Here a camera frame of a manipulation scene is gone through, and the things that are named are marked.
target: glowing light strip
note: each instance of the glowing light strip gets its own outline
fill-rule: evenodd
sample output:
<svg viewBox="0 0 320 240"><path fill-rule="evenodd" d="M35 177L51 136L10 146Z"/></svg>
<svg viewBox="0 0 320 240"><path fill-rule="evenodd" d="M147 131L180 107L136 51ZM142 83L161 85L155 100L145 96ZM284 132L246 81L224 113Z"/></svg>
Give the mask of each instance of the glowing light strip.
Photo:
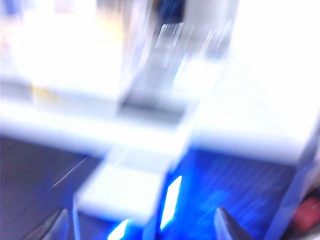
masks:
<svg viewBox="0 0 320 240"><path fill-rule="evenodd" d="M178 176L167 189L160 223L161 230L164 229L164 227L173 219L175 215L181 180L182 176Z"/></svg>
<svg viewBox="0 0 320 240"><path fill-rule="evenodd" d="M128 219L122 221L108 236L107 240L120 240L125 236Z"/></svg>

